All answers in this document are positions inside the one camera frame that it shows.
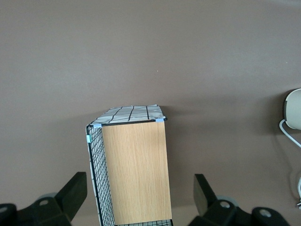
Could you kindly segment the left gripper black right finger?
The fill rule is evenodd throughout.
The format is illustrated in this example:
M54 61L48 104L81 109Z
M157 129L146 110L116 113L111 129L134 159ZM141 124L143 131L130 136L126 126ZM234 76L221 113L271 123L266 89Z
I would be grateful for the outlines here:
M251 213L225 199L218 199L203 174L194 175L194 202L198 210L190 226L287 226L276 210L256 207Z

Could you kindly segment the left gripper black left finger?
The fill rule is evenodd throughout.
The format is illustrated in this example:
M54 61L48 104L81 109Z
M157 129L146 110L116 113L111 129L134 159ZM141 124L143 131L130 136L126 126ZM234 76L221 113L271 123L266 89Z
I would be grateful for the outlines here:
M0 205L2 226L70 226L87 197L87 173L77 172L54 196L44 197L17 210L13 203Z

